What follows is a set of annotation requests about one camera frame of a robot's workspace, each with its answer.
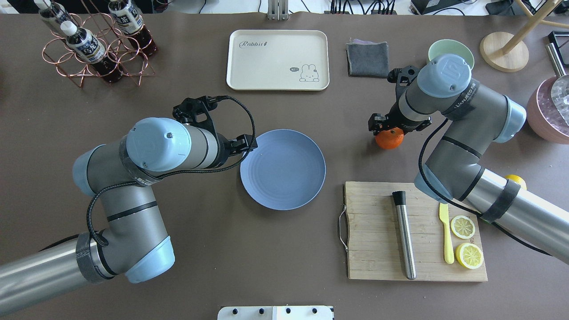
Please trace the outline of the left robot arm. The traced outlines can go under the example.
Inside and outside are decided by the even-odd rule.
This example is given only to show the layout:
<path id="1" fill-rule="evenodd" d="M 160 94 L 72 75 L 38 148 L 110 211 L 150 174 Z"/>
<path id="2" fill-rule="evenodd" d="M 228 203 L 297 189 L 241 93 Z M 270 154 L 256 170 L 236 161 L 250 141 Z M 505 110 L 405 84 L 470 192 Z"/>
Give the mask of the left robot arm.
<path id="1" fill-rule="evenodd" d="M 148 281 L 173 266 L 175 255 L 151 186 L 183 173 L 226 170 L 246 158 L 256 132 L 226 139 L 210 112 L 231 96 L 187 98 L 172 118 L 138 121 L 120 140 L 101 144 L 73 165 L 73 180 L 92 200 L 87 231 L 1 267 L 4 316 L 117 275 Z"/>

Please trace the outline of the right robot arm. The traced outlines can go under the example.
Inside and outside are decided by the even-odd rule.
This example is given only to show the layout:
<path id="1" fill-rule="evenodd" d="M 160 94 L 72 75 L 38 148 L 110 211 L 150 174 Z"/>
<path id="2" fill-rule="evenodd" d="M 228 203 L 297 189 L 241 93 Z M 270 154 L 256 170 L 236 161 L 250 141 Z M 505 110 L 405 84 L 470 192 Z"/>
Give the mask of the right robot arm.
<path id="1" fill-rule="evenodd" d="M 368 121 L 374 135 L 393 128 L 423 130 L 435 112 L 451 121 L 426 163 L 419 164 L 415 186 L 439 202 L 466 203 L 480 219 L 567 263 L 567 211 L 478 163 L 492 142 L 506 142 L 520 131 L 525 108 L 481 85 L 467 61 L 451 53 L 421 69 L 401 69 L 399 77 L 407 86 L 396 89 L 396 103 L 388 114 L 374 113 Z"/>

